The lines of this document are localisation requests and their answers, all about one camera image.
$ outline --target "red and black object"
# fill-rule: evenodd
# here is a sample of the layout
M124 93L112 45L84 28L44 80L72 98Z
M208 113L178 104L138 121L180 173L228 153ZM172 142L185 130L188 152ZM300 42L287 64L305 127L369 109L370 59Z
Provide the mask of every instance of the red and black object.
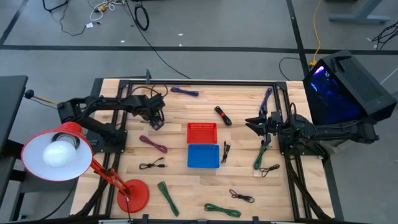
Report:
M214 110L221 116L226 125L232 125L232 121L230 120L230 118L225 115L224 111L219 106L216 106Z

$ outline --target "green cable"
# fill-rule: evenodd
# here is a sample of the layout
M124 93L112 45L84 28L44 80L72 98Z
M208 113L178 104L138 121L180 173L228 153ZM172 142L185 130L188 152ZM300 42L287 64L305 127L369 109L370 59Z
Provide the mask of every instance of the green cable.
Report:
M261 146L259 156L257 156L257 159L256 159L256 161L254 161L254 164L253 164L253 168L254 168L255 170L260 169L260 167L261 167L261 162L262 162L262 155L264 155L265 151L266 151L268 148L269 148L268 145L266 145L266 146Z
M205 205L205 211L209 211L209 212L224 212L225 214L231 216L231 217L235 217L235 218L239 218L242 213L240 211L237 210L233 210L233 209L225 209L225 208L221 208L219 206L207 203Z
M167 202L170 204L170 208L172 209L174 215L177 217L180 212L178 211L177 206L175 206L172 198L169 195L169 191L167 190L167 186L166 183L164 181L160 182L157 184L159 190L162 192L162 194L164 195L164 197L166 198Z

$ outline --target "floor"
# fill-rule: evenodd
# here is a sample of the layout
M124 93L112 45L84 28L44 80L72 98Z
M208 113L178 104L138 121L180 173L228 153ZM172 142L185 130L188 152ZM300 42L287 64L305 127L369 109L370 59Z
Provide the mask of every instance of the floor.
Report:
M61 2L63 0L47 1L47 7ZM396 71L398 38L391 40L379 55L373 54L374 43L368 38L372 39L398 20L398 2L384 0L374 10L374 14L392 17L385 25L328 20L331 12L356 12L365 2L322 0L317 29L322 49L367 50L356 57L381 82ZM312 26L317 3L316 0L293 1L303 47L309 49L307 52L317 47ZM136 27L131 27L133 21L122 6L106 11L101 25L87 29L83 35L70 37L60 31L58 20L63 8L50 14L43 10L39 0L0 0L0 33L9 27L21 5L24 7L19 17L4 45L0 45L0 75L29 76L27 87L38 95L55 101L86 96L95 78L143 75L147 68L156 78L181 78L150 51ZM299 56L286 1L159 0L145 1L144 5L150 16L145 37L152 45L163 46L159 54L164 60L191 78L283 80L279 60ZM90 22L90 12L86 1L71 0L62 21L64 29L80 32ZM307 54L306 58L311 61L313 55ZM303 78L298 60L285 60L282 70L291 80ZM395 93L397 84L398 75L394 73L383 86ZM398 207L398 176L391 175L398 171L398 151L394 142L398 129L391 125L394 122L398 122L397 113L377 125L380 141L369 146L354 145L332 156L347 221L398 222L395 210ZM34 134L59 124L56 111L23 100L10 138L26 142ZM55 208L49 202L61 202L72 186L58 185L54 186L59 188L57 192L26 195L22 213L29 220L43 217ZM17 184L11 183L9 188L12 192ZM7 197L0 210L1 221L8 219L5 210L10 206L5 203L12 202L12 194ZM71 202L69 199L52 218L67 216Z

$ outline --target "lamp shade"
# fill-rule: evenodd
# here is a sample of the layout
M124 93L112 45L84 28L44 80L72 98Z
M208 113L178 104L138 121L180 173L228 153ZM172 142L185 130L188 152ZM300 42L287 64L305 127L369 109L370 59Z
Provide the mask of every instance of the lamp shade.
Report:
M66 122L28 140L22 148L21 160L30 173L41 179L64 181L86 172L93 151L80 125Z

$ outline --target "lamp base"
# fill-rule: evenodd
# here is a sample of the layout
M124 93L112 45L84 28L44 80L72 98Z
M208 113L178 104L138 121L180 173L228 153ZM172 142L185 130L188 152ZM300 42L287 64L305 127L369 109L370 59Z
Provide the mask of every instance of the lamp base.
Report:
M118 193L118 205L119 207L129 213L134 213L142 210L148 203L149 200L149 188L141 180L129 180L126 185L132 187L132 199L126 201L126 197Z

